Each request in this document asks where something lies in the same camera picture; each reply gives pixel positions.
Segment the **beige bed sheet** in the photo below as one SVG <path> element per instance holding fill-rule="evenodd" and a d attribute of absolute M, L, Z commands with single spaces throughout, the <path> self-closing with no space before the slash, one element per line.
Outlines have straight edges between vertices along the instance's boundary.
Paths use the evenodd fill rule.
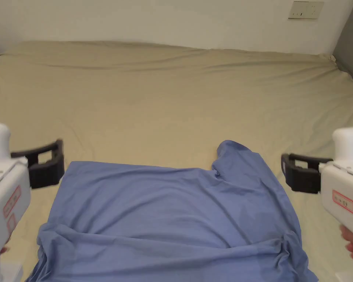
<path fill-rule="evenodd" d="M 284 185 L 320 281 L 353 269 L 318 195 L 290 192 L 280 155 L 332 156 L 353 126 L 353 80 L 329 56 L 114 42 L 27 42 L 0 57 L 0 122 L 11 149 L 64 139 L 72 160 L 210 169 L 225 139 L 261 154 Z M 32 202 L 3 255 L 27 277 L 57 187 Z"/>

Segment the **white wall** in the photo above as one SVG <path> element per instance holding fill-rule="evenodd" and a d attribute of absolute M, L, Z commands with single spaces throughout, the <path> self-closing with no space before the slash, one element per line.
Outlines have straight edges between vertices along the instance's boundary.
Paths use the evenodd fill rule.
<path fill-rule="evenodd" d="M 292 0 L 0 0 L 0 52 L 22 40 L 135 40 L 331 53 L 353 0 L 288 21 Z"/>

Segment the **mattress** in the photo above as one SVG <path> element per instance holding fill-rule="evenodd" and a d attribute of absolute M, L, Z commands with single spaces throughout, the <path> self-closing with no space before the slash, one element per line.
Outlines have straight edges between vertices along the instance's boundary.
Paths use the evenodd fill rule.
<path fill-rule="evenodd" d="M 332 132 L 353 126 L 353 80 L 330 56 L 201 50 L 117 42 L 24 42 L 0 56 L 0 122 L 11 150 L 63 138 L 66 166 L 93 160 L 210 169 L 218 145 L 258 152 L 299 217 L 320 281 L 353 269 L 338 222 L 318 195 L 285 185 L 280 155 L 333 156 Z M 36 237 L 58 187 L 32 202 L 4 261 L 37 258 Z"/>

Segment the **human hand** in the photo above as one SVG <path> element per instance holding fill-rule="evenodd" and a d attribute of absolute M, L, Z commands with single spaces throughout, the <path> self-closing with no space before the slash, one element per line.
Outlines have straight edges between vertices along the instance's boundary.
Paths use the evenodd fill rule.
<path fill-rule="evenodd" d="M 353 233 L 344 225 L 340 225 L 340 230 L 342 232 L 342 237 L 349 241 L 349 244 L 347 244 L 345 247 L 350 252 L 350 257 L 353 259 Z"/>

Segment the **power socket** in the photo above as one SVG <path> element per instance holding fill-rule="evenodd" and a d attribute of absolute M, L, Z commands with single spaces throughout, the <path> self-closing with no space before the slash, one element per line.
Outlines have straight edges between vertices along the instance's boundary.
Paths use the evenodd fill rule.
<path fill-rule="evenodd" d="M 289 19 L 318 19 L 324 2 L 294 1 L 289 13 Z"/>

